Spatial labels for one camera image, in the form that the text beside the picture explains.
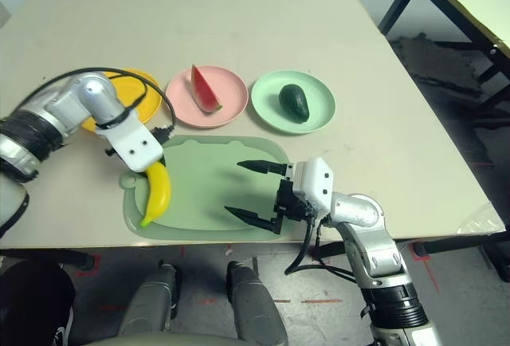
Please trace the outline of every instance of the pink plate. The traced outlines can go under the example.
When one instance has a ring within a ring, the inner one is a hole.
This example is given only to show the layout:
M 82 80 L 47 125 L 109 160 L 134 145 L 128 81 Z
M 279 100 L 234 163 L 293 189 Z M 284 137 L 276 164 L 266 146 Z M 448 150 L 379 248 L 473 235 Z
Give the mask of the pink plate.
M 174 105 L 175 115 L 183 123 L 198 128 L 215 128 L 238 117 L 248 104 L 248 89 L 235 73 L 215 65 L 200 65 L 198 70 L 206 78 L 222 104 L 222 109 L 206 113 L 191 96 L 191 69 L 174 77 L 167 87 L 167 96 Z

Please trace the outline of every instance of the table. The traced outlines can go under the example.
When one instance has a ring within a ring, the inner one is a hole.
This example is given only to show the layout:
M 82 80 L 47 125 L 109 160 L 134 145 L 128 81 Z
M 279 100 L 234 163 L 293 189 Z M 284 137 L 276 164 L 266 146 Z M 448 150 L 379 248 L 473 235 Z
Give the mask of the table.
M 250 106 L 225 127 L 179 125 L 177 133 L 261 136 L 292 161 L 322 155 L 335 172 L 335 189 L 378 200 L 396 238 L 473 233 L 476 220 L 484 225 L 474 232 L 503 230 L 358 0 L 28 0 L 0 29 L 0 47 L 3 115 L 43 79 L 90 65 L 144 69 L 163 85 L 192 63 L 224 66 L 248 85 L 274 69 L 311 73 L 337 100 L 334 120 L 318 132 L 283 135 Z M 167 122 L 160 111 L 147 125 Z M 133 234 L 117 185 L 125 166 L 106 158 L 108 145 L 90 132 L 71 141 L 27 185 L 28 210 L 0 247 L 177 243 Z M 301 241 L 303 230 L 278 241 Z M 339 236 L 326 230 L 323 238 Z
M 394 0 L 390 9 L 379 24 L 383 34 L 388 34 L 410 0 Z M 479 82 L 485 83 L 499 72 L 510 80 L 510 21 L 508 19 L 508 0 L 430 0 L 465 35 L 472 44 L 449 43 L 447 46 L 482 51 L 493 63 L 479 76 Z M 501 101 L 510 100 L 510 85 L 485 100 L 472 112 L 472 118 L 484 117 Z M 509 125 L 509 119 L 479 121 L 480 126 L 488 128 Z

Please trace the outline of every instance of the yellow plate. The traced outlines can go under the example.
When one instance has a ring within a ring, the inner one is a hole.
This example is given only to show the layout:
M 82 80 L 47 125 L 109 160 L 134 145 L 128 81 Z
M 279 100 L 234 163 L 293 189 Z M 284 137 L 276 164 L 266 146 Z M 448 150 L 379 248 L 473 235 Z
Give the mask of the yellow plate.
M 159 87 L 159 83 L 156 79 L 144 71 L 139 69 L 126 69 L 126 71 L 136 73 Z M 107 77 L 114 77 L 117 74 L 104 73 L 104 75 Z M 119 97 L 120 101 L 126 106 L 132 104 L 133 101 L 145 91 L 142 82 L 134 77 L 116 77 L 112 79 L 111 82 L 115 86 L 117 97 Z M 160 105 L 161 96 L 152 87 L 147 86 L 147 95 L 139 106 L 136 107 L 136 111 L 142 123 L 148 122 L 156 114 Z M 96 121 L 92 117 L 89 117 L 81 126 L 94 132 L 96 130 Z

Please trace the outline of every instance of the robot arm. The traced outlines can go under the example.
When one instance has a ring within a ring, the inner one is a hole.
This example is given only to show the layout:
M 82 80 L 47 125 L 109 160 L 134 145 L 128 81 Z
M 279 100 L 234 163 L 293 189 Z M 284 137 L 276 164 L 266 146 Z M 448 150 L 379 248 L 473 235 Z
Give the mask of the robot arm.
M 367 303 L 362 316 L 370 315 L 374 346 L 442 345 L 420 304 L 406 263 L 386 230 L 383 210 L 374 199 L 332 191 L 333 171 L 320 157 L 297 164 L 254 160 L 238 165 L 284 176 L 274 206 L 277 216 L 267 221 L 247 210 L 226 208 L 241 220 L 274 233 L 280 233 L 284 217 L 304 220 L 309 233 L 316 218 L 325 218 L 325 226 L 339 231 L 355 283 Z M 300 270 L 296 266 L 301 259 L 298 257 L 286 273 Z
M 90 116 L 96 120 L 96 134 L 110 142 L 131 170 L 145 171 L 163 156 L 161 144 L 136 111 L 124 107 L 102 73 L 81 73 L 61 88 L 46 88 L 0 125 L 0 237 L 28 206 L 28 194 L 19 183 L 33 180 L 49 154 Z

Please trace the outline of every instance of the green plate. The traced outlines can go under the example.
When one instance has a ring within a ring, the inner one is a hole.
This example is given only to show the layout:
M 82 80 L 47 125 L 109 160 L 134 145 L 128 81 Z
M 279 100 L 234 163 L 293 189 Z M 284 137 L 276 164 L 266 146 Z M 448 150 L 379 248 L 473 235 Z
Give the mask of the green plate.
M 296 123 L 287 117 L 278 95 L 285 85 L 299 85 L 306 96 L 310 118 Z M 252 104 L 258 115 L 271 127 L 293 134 L 314 132 L 335 115 L 335 97 L 326 85 L 307 73 L 280 70 L 266 73 L 252 87 Z
M 274 217 L 273 205 L 281 177 L 261 175 L 239 167 L 247 159 L 288 163 L 274 142 L 259 137 L 174 136 L 163 145 L 171 177 L 169 209 L 145 228 L 140 221 L 146 210 L 147 179 L 133 172 L 120 178 L 124 189 L 124 217 L 130 230 L 145 238 L 189 241 L 264 241 L 279 236 L 249 226 L 224 206 L 256 211 Z M 284 221 L 282 234 L 293 228 Z

